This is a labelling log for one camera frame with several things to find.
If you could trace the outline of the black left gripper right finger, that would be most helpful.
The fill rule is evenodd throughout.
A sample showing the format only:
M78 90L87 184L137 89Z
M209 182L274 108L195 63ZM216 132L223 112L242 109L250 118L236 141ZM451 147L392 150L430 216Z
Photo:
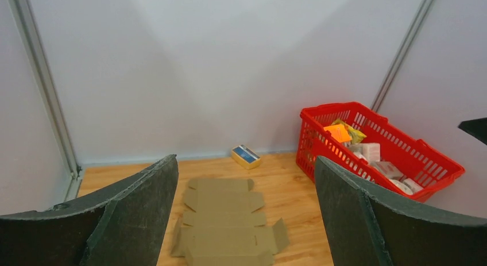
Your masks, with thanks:
M335 265L485 265L486 219L394 193L319 156L315 187Z

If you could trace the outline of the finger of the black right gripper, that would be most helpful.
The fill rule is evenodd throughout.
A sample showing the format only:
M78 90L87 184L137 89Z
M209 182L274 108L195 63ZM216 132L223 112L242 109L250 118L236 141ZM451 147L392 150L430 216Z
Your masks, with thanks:
M458 128L487 145L487 118L462 121Z

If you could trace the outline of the brown cardboard box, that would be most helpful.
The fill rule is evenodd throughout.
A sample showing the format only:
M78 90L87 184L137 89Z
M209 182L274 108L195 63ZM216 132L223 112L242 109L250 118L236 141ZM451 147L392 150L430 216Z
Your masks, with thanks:
M288 230L283 219L267 224L263 194L253 188L252 179L189 180L171 256L187 265L273 265L290 244Z

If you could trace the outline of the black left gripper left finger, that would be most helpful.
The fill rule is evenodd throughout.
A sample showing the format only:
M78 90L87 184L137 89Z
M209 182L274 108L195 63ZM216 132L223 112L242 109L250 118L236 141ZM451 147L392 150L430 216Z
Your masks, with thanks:
M175 155L45 211L1 216L2 265L156 265L179 172Z

